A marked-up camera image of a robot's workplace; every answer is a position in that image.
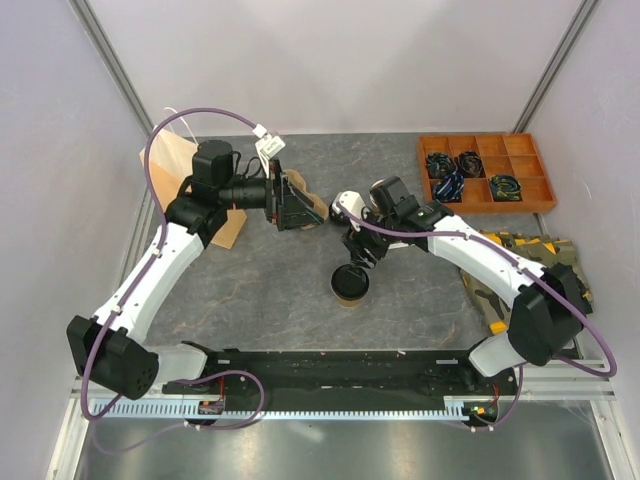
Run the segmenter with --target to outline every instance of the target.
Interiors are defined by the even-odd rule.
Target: metal floor panel
[[[518,405],[493,433],[439,422],[265,421],[231,432],[177,430],[128,454],[83,452],[78,480],[607,480],[588,403]],[[175,420],[109,419],[101,443],[122,448]]]

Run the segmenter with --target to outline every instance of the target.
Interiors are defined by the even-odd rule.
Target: gray wall
[[[156,123],[219,106],[281,133],[510,130],[580,4],[88,1]]]
[[[65,328],[112,292],[144,135],[65,0],[0,15],[0,476],[43,478],[73,379]]]
[[[545,223],[573,238],[593,319],[620,363],[615,390],[640,447],[640,35],[635,0],[601,2],[540,110],[534,134],[558,206]]]

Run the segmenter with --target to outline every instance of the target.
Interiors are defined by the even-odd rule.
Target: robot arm
[[[192,160],[193,175],[185,179],[167,208],[163,245],[159,245],[160,227],[140,262],[91,319],[76,316],[69,323],[67,337],[80,375],[99,331],[115,313],[91,369],[93,382],[136,400],[153,384],[198,378],[206,362],[201,350],[188,345],[155,349],[142,345],[160,305],[225,224],[227,210],[261,208],[278,230],[323,222],[313,203],[289,182],[277,159],[260,156],[268,173],[264,178],[246,178],[234,174],[233,153],[231,145],[220,140],[199,145]],[[135,289],[125,298],[134,282],[138,282]]]
[[[525,362],[546,365],[582,330],[578,319],[522,274],[526,268],[583,313],[590,313],[589,304],[582,297],[584,286],[571,267],[559,264],[546,269],[501,246],[491,244],[487,248],[470,241],[484,237],[439,202],[419,205],[397,177],[374,184],[370,194],[373,209],[366,207],[358,193],[342,192],[332,204],[332,214],[339,216],[347,211],[351,217],[387,231],[402,232],[401,235],[431,232],[429,236],[400,240],[465,269],[512,308],[509,330],[483,340],[468,352],[468,361],[481,376],[492,377]],[[398,240],[396,236],[370,231],[353,219],[343,236],[343,243],[351,252],[351,266],[360,269],[373,268]]]

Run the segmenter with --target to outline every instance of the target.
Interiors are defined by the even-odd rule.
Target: marble-pattern surface
[[[418,134],[288,136],[280,159],[309,191],[330,203],[342,190],[366,194],[397,175],[423,200],[415,158]],[[230,139],[245,158],[252,138]],[[458,269],[414,248],[392,251],[369,272],[369,294],[355,308],[335,300],[329,280],[347,263],[344,228],[278,232],[262,211],[231,250],[211,246],[180,278],[160,308],[148,345],[192,340],[210,348],[468,348],[488,327]],[[472,215],[475,228],[538,233],[533,215]]]

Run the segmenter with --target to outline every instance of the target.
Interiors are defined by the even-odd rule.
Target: orange tray
[[[431,191],[440,181],[429,176],[426,165],[429,153],[443,152],[455,158],[462,152],[473,150],[480,156],[485,175],[465,178],[462,200],[446,203],[456,213],[542,213],[557,203],[547,171],[529,133],[427,135],[420,137],[416,150],[422,190],[427,201],[433,200]],[[522,186],[522,200],[493,200],[489,178],[498,174],[518,179]]]

